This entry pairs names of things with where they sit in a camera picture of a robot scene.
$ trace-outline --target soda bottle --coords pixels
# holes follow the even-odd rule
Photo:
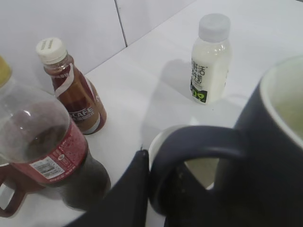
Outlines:
[[[63,201],[87,210],[110,188],[106,169],[64,106],[51,94],[17,83],[0,57],[0,154]]]
[[[36,52],[50,75],[55,96],[62,102],[83,134],[99,131],[107,114],[94,85],[75,67],[62,41],[47,38],[36,46]]]

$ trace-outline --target bottle cap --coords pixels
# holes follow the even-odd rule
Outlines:
[[[59,38],[55,37],[41,40],[36,46],[36,52],[42,63],[46,65],[56,64],[67,55],[64,44]]]
[[[0,87],[6,84],[11,76],[11,69],[5,60],[0,56]]]
[[[219,13],[202,17],[199,23],[199,37],[210,43],[222,42],[229,36],[231,20]]]

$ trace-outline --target green label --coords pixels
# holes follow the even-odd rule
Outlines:
[[[190,90],[196,99],[198,99],[202,103],[206,103],[206,98],[207,98],[207,91],[198,91],[195,86],[193,86],[193,83],[190,82]]]

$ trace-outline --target barcode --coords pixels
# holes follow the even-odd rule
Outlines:
[[[36,171],[42,174],[47,180],[64,173],[64,170],[55,163],[50,157],[30,164]]]

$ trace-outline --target table surface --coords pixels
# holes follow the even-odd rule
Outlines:
[[[189,90],[191,48],[200,18],[214,12],[231,19],[233,59],[223,98],[203,106]],[[112,183],[140,146],[148,148],[167,127],[232,127],[264,72],[302,54],[302,21],[303,3],[295,0],[198,0],[88,73],[108,119],[101,131],[86,138]],[[81,214],[46,189],[28,195],[16,215],[0,218],[0,226],[61,227]],[[149,227],[161,227],[163,220],[149,207]]]

